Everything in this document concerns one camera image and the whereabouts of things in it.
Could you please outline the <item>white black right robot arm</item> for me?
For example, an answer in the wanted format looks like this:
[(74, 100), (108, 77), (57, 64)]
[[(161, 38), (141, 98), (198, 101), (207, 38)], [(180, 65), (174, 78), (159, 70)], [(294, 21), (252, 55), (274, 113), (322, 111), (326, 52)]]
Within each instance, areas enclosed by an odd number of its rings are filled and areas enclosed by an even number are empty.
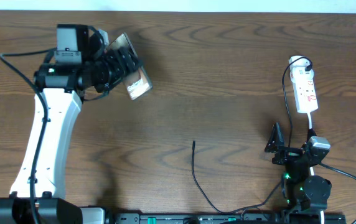
[(330, 152), (326, 138), (316, 136), (313, 129), (307, 141), (300, 147), (284, 145), (280, 126), (275, 123), (265, 152), (273, 153), (272, 163), (285, 167), (282, 185), (288, 207), (281, 212), (283, 223), (324, 223), (321, 214), (327, 209), (332, 184), (329, 180), (313, 174), (311, 169), (320, 164)]

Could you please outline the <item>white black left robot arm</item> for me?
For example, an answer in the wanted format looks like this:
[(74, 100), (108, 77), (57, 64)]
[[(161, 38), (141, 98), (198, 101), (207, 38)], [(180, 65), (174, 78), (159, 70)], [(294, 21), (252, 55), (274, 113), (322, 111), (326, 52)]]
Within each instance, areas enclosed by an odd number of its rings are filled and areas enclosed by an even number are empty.
[(129, 37), (110, 42), (92, 26), (60, 24), (57, 45), (28, 85), (35, 114), (24, 160), (7, 197), (0, 197), (0, 223), (113, 223), (104, 207), (79, 207), (65, 199), (65, 166), (73, 127), (85, 90), (104, 97), (130, 75), (142, 75), (143, 62)]

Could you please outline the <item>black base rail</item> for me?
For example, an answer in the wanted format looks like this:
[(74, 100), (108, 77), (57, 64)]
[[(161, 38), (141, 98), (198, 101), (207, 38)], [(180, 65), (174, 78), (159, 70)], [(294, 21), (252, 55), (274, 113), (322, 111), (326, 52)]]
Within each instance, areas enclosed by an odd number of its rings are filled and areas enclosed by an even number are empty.
[[(244, 215), (216, 214), (138, 214), (117, 213), (114, 215), (116, 224), (218, 224), (218, 223), (284, 223), (277, 213), (245, 213)], [(320, 221), (318, 215), (292, 215), (290, 223), (324, 223), (346, 224), (344, 215), (324, 215)]]

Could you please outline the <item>white power strip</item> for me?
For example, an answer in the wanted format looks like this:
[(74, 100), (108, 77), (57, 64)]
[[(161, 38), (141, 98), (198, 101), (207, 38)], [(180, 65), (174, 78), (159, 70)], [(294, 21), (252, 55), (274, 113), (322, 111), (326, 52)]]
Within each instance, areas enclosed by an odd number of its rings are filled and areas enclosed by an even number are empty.
[(311, 61), (300, 55), (289, 59), (290, 79), (298, 113), (307, 114), (318, 109)]

